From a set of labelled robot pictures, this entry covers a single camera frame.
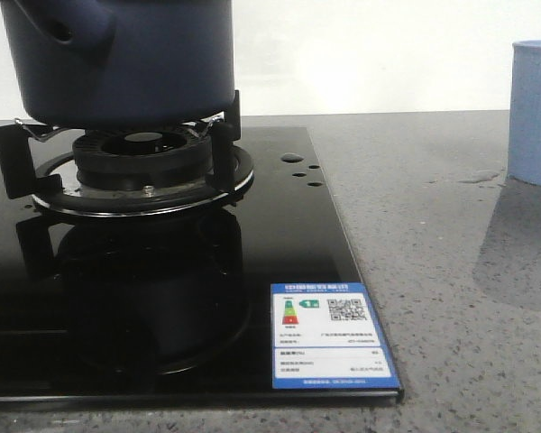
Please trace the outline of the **dark blue cooking pot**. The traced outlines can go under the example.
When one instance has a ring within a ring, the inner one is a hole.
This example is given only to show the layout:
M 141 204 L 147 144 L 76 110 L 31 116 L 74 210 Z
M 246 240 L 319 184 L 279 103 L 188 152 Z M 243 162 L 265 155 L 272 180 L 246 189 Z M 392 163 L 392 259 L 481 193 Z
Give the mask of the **dark blue cooking pot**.
M 228 1 L 3 1 L 25 111 L 83 129 L 208 117 L 234 101 Z

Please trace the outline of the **black glass gas stove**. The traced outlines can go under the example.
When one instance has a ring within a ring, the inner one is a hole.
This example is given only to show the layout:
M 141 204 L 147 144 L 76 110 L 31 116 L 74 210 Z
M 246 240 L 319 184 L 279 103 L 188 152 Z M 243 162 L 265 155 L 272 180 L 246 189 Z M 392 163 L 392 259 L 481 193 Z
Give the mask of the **black glass gas stove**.
M 236 206 L 70 222 L 0 171 L 0 408 L 354 405 L 397 391 L 272 388 L 271 285 L 360 282 L 303 128 L 248 128 Z

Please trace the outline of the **light blue ribbed cup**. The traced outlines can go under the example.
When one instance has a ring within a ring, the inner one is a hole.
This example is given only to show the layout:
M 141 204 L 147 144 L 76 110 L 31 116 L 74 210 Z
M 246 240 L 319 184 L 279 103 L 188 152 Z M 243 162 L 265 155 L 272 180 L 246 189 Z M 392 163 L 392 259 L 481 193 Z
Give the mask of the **light blue ribbed cup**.
M 513 49 L 508 174 L 541 186 L 541 40 Z

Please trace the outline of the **blue energy label sticker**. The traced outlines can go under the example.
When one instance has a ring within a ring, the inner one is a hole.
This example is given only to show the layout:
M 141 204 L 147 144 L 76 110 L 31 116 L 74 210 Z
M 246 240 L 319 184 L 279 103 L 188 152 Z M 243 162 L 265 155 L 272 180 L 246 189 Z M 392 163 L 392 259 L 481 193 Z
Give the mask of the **blue energy label sticker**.
M 273 389 L 400 389 L 362 283 L 273 283 L 270 312 Z

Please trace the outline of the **black pot support grate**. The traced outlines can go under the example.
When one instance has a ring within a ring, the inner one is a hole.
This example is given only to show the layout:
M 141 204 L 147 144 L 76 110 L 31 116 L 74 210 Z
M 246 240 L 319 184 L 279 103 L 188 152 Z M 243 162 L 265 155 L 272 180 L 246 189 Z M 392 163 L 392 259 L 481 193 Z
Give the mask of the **black pot support grate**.
M 152 129 L 184 127 L 211 139 L 212 165 L 203 176 L 166 188 L 141 190 L 96 189 L 78 180 L 72 148 L 41 166 L 35 166 L 30 142 L 47 143 L 61 128 L 26 124 L 15 120 L 0 126 L 0 169 L 9 198 L 32 197 L 34 204 L 52 213 L 84 218 L 150 217 L 183 213 L 215 203 L 234 203 L 252 185 L 253 162 L 248 152 L 235 145 L 241 137 L 240 98 L 221 115 Z

